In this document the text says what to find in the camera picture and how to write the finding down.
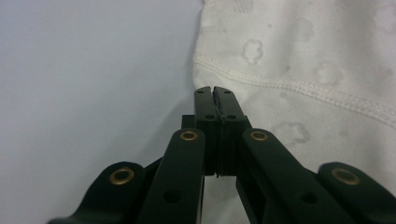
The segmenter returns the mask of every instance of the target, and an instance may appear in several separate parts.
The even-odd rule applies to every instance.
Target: stitching
[[[396,111],[378,102],[372,102],[369,99],[360,98],[343,91],[333,91],[321,88],[312,83],[273,78],[263,79],[261,77],[246,75],[203,54],[194,54],[193,60],[195,63],[211,70],[216,75],[265,88],[296,91],[302,95],[318,99],[322,102],[337,105],[341,108],[379,120],[396,129]]]

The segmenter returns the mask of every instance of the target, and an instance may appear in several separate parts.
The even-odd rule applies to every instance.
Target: white cloth
[[[394,1],[206,0],[193,78],[233,91],[304,167],[344,162],[395,195],[395,58]],[[248,222],[219,181],[203,222]]]

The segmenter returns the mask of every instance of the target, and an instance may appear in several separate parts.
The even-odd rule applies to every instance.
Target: screw hole
[[[129,167],[122,167],[110,175],[110,182],[113,185],[124,185],[134,178],[134,171]]]
[[[315,194],[311,193],[311,192],[307,192],[303,195],[300,196],[301,201],[305,202],[305,203],[317,203],[318,199],[317,196],[315,196]]]
[[[195,132],[187,131],[187,132],[182,133],[180,135],[180,138],[185,141],[192,141],[192,140],[195,140],[198,138],[198,134]]]
[[[257,141],[265,141],[268,139],[268,135],[266,133],[262,133],[262,132],[252,132],[250,134],[250,137],[252,137],[254,140],[257,140]]]
[[[336,167],[332,169],[332,176],[334,176],[338,181],[348,185],[359,185],[361,182],[355,174],[343,168]]]
[[[177,189],[169,189],[163,195],[163,199],[167,203],[177,203],[181,199],[180,191],[178,191]]]

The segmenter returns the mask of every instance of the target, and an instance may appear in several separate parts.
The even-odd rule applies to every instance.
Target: gray background
[[[69,216],[193,112],[199,0],[0,2],[0,223]]]

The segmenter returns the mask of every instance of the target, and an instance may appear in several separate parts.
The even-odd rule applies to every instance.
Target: white surface
[[[394,1],[205,0],[193,75],[308,169],[344,162],[396,195],[395,59]],[[205,186],[204,223],[247,222],[235,191]]]
[[[191,114],[199,0],[0,2],[0,223],[71,215]]]

